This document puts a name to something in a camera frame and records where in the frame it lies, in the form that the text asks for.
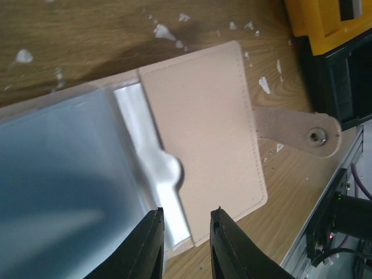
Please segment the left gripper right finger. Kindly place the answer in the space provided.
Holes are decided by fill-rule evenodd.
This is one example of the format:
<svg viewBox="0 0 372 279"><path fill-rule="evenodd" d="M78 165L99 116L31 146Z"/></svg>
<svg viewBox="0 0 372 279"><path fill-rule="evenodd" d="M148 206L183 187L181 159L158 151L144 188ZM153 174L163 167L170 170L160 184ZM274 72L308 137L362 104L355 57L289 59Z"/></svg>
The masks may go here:
<svg viewBox="0 0 372 279"><path fill-rule="evenodd" d="M210 255L213 278L293 277L265 255L222 208L210 213Z"/></svg>

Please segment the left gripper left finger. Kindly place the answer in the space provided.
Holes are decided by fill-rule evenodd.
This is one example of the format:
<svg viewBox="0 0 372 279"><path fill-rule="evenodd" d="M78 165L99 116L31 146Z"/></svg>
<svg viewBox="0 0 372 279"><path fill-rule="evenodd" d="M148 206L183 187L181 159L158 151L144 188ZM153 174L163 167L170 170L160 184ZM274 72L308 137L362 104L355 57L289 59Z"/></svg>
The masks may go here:
<svg viewBox="0 0 372 279"><path fill-rule="evenodd" d="M86 278L162 278L163 209L149 211L119 247Z"/></svg>

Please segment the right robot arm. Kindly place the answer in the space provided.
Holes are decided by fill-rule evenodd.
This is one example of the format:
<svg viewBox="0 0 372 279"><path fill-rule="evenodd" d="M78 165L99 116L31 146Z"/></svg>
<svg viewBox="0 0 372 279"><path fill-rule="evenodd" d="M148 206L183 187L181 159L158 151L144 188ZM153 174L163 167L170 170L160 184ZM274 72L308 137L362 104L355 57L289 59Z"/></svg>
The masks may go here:
<svg viewBox="0 0 372 279"><path fill-rule="evenodd" d="M371 201L337 195L334 208L334 231L371 242L371 229Z"/></svg>

